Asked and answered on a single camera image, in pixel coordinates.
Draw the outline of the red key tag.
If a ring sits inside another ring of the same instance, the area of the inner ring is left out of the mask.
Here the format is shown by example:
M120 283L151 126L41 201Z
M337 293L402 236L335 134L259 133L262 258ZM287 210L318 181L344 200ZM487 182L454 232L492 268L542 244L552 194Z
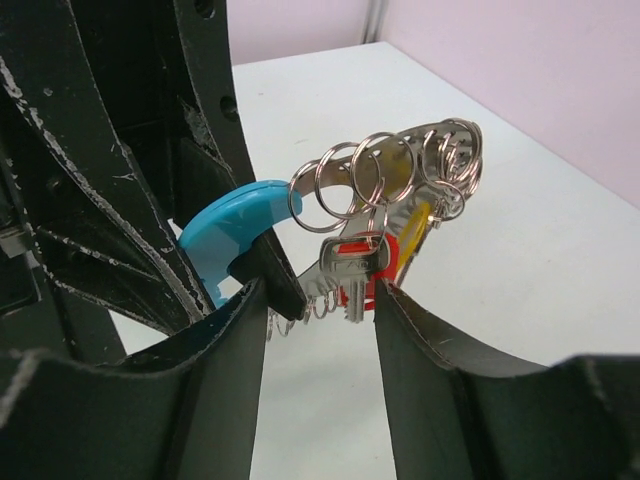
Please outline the red key tag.
M396 237L355 236L339 245L336 253L350 260L349 268L358 268L356 277L362 282L348 282L340 287L340 300L350 321L360 322L364 313L375 309L375 283L380 278L392 279L398 270L399 246Z

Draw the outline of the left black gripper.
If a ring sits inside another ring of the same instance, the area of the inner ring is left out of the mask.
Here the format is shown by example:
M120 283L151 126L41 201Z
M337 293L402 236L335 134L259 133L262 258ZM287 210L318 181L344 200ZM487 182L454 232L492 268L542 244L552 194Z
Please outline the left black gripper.
M1 171L47 281L165 334L212 296L178 245L240 181L222 1L5 1Z

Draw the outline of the silver metal key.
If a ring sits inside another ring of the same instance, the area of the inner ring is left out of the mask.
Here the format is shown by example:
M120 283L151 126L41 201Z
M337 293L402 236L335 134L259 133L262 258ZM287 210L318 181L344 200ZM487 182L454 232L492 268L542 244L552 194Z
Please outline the silver metal key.
M345 318L353 323L364 320L366 285L370 277L386 267L382 236L360 234L330 237L320 249L321 271L343 288L347 297Z

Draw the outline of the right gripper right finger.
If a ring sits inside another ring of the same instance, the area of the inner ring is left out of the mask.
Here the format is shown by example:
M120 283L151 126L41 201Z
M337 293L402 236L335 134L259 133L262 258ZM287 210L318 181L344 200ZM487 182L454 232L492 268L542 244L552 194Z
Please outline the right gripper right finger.
M635 479L639 359L543 366L376 285L374 325L400 479Z

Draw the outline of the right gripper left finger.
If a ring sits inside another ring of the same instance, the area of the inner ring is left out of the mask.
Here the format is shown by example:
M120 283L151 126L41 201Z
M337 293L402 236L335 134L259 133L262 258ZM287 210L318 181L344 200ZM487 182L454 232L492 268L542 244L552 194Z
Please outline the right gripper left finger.
M114 365L1 357L5 479L246 479L265 352L264 283Z

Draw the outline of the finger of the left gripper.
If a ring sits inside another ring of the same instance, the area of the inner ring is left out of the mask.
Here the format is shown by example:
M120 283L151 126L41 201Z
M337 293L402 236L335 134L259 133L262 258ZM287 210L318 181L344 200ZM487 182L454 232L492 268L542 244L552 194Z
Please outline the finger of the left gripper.
M222 195L255 181L237 108L224 1L173 1L181 113L190 136L180 142L179 223L191 220ZM302 317L305 299L289 260L271 229L232 262L241 283L265 281L268 305L287 319Z

